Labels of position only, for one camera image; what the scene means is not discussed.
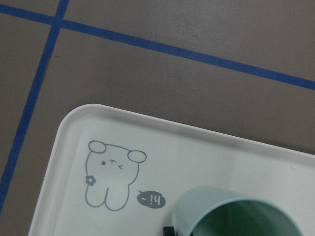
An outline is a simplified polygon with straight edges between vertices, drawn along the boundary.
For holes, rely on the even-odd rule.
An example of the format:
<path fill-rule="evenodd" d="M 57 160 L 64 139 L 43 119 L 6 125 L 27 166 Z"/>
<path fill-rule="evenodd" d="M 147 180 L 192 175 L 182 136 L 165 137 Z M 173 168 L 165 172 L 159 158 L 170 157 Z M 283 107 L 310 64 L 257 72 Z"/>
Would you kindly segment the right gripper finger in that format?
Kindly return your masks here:
<path fill-rule="evenodd" d="M 163 227 L 163 236 L 176 236 L 175 228 L 173 226 Z"/>

